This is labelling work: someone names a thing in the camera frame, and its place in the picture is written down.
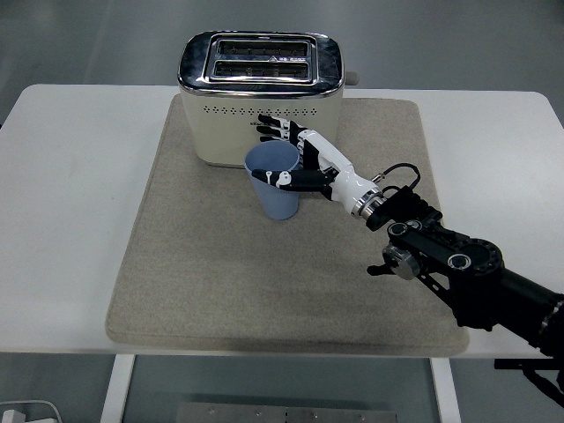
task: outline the cup rim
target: cup rim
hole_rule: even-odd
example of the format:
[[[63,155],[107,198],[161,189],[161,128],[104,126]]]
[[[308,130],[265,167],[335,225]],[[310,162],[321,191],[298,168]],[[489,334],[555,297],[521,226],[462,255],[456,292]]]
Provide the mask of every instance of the cup rim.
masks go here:
[[[285,141],[285,140],[282,140],[282,139],[272,139],[270,141],[263,141],[260,144],[255,145],[253,148],[251,148],[247,152],[247,154],[245,155],[245,160],[244,160],[243,164],[245,166],[245,169],[247,169],[248,172],[252,172],[253,170],[260,168],[260,167],[255,167],[254,169],[250,169],[247,166],[247,159],[248,159],[249,155],[252,154],[253,152],[255,152],[257,149],[266,148],[266,145],[268,145],[269,143],[273,143],[273,144],[277,144],[277,145],[283,145],[285,148],[286,148],[286,146],[288,146],[296,152],[295,162],[290,167],[288,167],[288,169],[279,169],[279,171],[292,170],[292,169],[296,168],[296,166],[298,166],[298,163],[300,163],[300,151],[298,150],[298,148],[295,145],[291,144],[290,141]]]

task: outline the toaster vent hole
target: toaster vent hole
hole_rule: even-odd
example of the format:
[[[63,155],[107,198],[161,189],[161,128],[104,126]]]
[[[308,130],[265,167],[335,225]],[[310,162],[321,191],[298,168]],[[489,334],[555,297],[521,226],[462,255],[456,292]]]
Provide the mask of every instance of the toaster vent hole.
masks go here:
[[[217,106],[209,107],[204,106],[205,113],[221,113],[223,115],[272,115],[272,116],[307,116],[316,115],[317,110],[315,108],[266,108],[266,109],[254,109],[254,108],[218,108]]]

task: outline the metal plate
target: metal plate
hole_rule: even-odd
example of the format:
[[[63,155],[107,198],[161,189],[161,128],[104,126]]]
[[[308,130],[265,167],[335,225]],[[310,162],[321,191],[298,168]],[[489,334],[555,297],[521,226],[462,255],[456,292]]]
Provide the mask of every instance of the metal plate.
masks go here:
[[[394,412],[248,404],[180,403],[176,423],[396,423]]]

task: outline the robotic arm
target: robotic arm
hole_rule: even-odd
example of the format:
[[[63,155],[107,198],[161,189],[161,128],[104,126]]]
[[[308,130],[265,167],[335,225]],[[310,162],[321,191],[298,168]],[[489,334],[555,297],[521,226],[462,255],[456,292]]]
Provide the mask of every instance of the robotic arm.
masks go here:
[[[363,218],[372,231],[395,222],[387,229],[390,243],[382,252],[384,264],[368,267],[369,274],[418,278],[452,308],[459,326],[492,330],[501,324],[564,367],[564,295],[506,269],[500,250],[491,242],[442,227],[442,214],[413,192],[420,179],[414,165],[400,163],[366,180],[314,130],[277,117],[260,115],[259,120],[264,123],[257,127],[261,141],[285,139],[296,145],[303,169],[255,170],[255,178],[285,190],[319,191]],[[417,175],[411,185],[401,189],[376,185],[401,166]],[[385,197],[388,189],[396,192]],[[449,288],[433,279],[433,273],[445,275]]]

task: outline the white table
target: white table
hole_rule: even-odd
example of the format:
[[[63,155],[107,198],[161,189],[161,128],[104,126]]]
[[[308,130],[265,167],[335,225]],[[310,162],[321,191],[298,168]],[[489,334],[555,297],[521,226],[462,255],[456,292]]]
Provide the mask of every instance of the white table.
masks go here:
[[[118,345],[104,331],[177,93],[174,86],[34,85],[21,94],[0,130],[0,351],[200,353]],[[545,97],[345,96],[417,103],[446,226],[496,243],[508,268],[564,292],[564,129]],[[539,353],[498,326],[471,330],[462,356]]]

